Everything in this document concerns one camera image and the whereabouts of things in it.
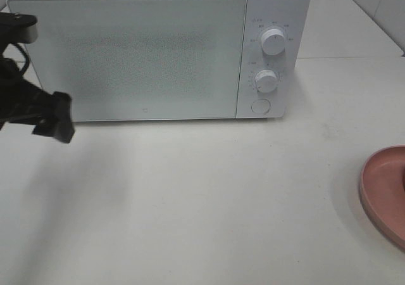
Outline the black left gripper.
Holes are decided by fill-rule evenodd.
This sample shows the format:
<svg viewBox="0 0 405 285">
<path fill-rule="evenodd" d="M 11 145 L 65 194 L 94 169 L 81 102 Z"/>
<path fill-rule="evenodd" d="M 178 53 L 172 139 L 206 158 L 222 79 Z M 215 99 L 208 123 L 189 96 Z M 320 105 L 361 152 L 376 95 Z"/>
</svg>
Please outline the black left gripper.
<svg viewBox="0 0 405 285">
<path fill-rule="evenodd" d="M 10 45 L 24 57 L 21 68 L 15 60 L 4 56 Z M 70 143 L 75 133 L 71 96 L 58 91 L 49 94 L 25 80 L 29 65 L 30 58 L 21 45 L 1 44 L 1 126 L 6 123 L 32 125 L 35 135 Z"/>
</svg>

